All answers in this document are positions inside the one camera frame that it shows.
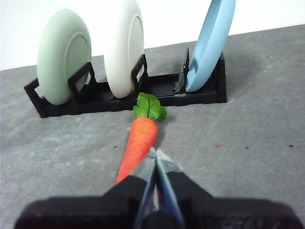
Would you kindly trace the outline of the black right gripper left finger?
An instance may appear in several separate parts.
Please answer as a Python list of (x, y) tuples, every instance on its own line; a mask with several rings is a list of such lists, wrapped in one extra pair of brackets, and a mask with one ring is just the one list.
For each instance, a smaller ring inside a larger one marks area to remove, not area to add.
[(52, 197), (25, 207), (16, 229), (137, 229), (149, 212), (154, 189), (154, 148), (103, 196)]

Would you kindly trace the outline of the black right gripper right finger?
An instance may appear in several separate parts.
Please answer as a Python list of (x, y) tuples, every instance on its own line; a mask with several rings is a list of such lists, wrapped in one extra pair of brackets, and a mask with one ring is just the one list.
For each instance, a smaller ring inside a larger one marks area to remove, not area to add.
[(268, 199), (215, 197), (190, 179), (162, 150), (156, 151), (162, 186), (186, 229), (301, 229), (287, 204)]

